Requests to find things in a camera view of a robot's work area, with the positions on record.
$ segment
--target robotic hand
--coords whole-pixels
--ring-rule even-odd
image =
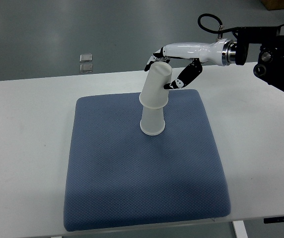
[[[171,58],[190,59],[192,62],[186,66],[173,82],[166,84],[165,89],[184,88],[192,82],[203,68],[201,63],[212,61],[217,65],[229,65],[234,56],[234,41],[221,39],[216,43],[176,43],[162,47],[150,57],[145,71],[148,71],[151,64],[156,61],[169,62]]]
[[[209,16],[219,22],[219,30],[204,27],[201,19]],[[284,91],[284,35],[277,27],[235,27],[223,30],[221,20],[212,14],[202,14],[198,25],[210,33],[218,34],[218,41],[206,43],[175,43],[162,47],[147,62],[145,71],[156,61],[169,62],[170,59],[189,59],[192,62],[173,82],[165,84],[165,89],[184,88],[203,70],[202,63],[211,61],[220,66],[236,63],[244,65],[248,55],[249,44],[262,44],[258,64],[254,67],[256,77]],[[232,32],[236,41],[222,38],[222,34]]]

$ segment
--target fabric texture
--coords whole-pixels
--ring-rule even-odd
[[[170,91],[165,130],[140,129],[139,93],[80,98],[66,181],[67,231],[223,217],[230,201],[196,90]]]

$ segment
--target white paper cup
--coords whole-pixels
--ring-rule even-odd
[[[163,108],[150,109],[143,107],[141,130],[147,135],[159,135],[165,128]]]
[[[140,102],[150,109],[163,108],[168,102],[169,90],[163,86],[171,82],[172,67],[165,62],[154,62],[148,72],[140,93]]]

